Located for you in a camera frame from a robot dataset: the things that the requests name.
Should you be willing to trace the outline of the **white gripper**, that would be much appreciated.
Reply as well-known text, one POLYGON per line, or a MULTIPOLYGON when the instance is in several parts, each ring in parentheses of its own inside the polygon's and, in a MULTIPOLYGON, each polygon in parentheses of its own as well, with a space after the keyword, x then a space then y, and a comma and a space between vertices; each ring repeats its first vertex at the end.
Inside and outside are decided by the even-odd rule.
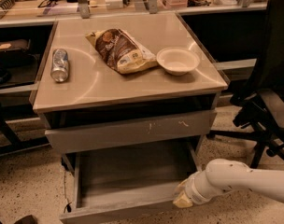
POLYGON ((177 208, 189 208, 194 204, 208 203, 220 194, 220 188, 214 187, 206 177, 206 172, 196 172, 175 188, 173 205, 177 208))

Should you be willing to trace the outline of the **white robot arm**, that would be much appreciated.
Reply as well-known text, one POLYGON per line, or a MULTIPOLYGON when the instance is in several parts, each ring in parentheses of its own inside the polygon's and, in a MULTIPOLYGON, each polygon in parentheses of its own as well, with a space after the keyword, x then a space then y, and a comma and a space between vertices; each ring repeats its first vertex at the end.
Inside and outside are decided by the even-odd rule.
POLYGON ((178 208, 205 204, 227 193, 247 189, 284 203, 284 171, 252 169, 240 161, 215 159, 175 189, 178 208))

